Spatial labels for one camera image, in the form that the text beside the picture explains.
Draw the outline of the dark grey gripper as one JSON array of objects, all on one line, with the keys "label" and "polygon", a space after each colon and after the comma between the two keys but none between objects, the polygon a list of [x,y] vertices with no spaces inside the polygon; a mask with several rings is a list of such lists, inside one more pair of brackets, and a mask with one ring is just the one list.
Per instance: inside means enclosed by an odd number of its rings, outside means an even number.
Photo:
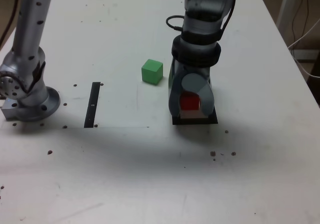
[{"label": "dark grey gripper", "polygon": [[211,115],[215,106],[214,94],[210,84],[210,68],[186,67],[172,60],[168,77],[168,107],[172,116],[180,114],[180,95],[183,91],[199,96],[200,109],[204,115]]}]

